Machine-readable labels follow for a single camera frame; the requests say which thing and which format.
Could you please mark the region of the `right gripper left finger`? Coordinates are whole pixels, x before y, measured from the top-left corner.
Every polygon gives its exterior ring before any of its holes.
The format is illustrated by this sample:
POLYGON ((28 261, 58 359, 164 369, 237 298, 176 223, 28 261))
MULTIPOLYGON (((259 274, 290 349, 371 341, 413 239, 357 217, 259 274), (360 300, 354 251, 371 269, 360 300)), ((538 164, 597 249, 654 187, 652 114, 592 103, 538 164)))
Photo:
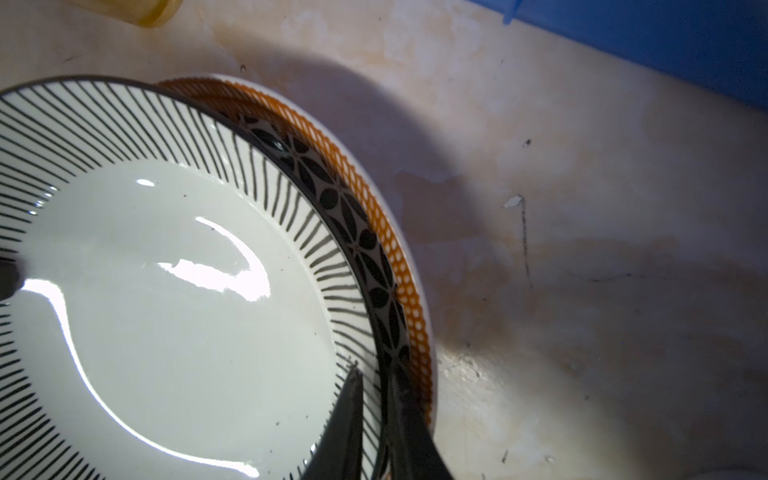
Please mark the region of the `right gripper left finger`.
POLYGON ((363 375, 352 366, 302 480, 356 480, 362 472, 363 375))

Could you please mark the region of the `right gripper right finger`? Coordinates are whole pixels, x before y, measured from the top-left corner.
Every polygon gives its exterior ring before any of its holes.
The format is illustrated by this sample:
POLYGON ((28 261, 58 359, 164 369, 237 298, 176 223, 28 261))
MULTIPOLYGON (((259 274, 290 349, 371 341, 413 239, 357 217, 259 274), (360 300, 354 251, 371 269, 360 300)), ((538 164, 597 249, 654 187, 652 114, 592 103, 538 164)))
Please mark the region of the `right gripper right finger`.
POLYGON ((426 426, 408 374, 401 366, 390 368, 387 397, 392 478, 452 479, 426 426))

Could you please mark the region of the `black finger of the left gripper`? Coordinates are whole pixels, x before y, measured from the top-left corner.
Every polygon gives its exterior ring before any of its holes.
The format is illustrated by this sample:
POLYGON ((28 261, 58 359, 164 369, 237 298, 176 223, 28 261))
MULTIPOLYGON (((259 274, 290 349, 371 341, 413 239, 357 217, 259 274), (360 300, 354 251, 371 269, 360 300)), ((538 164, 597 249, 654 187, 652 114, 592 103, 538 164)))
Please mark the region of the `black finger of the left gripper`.
POLYGON ((24 262, 2 260, 0 263, 0 300, 11 298, 24 285, 24 262))

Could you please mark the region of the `black striped white plate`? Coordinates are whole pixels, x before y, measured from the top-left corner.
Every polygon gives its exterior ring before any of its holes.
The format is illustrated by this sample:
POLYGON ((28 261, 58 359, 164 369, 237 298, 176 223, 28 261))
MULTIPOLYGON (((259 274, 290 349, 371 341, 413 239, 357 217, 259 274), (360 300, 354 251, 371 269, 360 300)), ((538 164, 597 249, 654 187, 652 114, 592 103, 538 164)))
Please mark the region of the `black striped white plate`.
POLYGON ((298 479, 352 366, 383 457, 373 303, 333 220, 237 122, 128 80, 1 94, 5 479, 298 479))

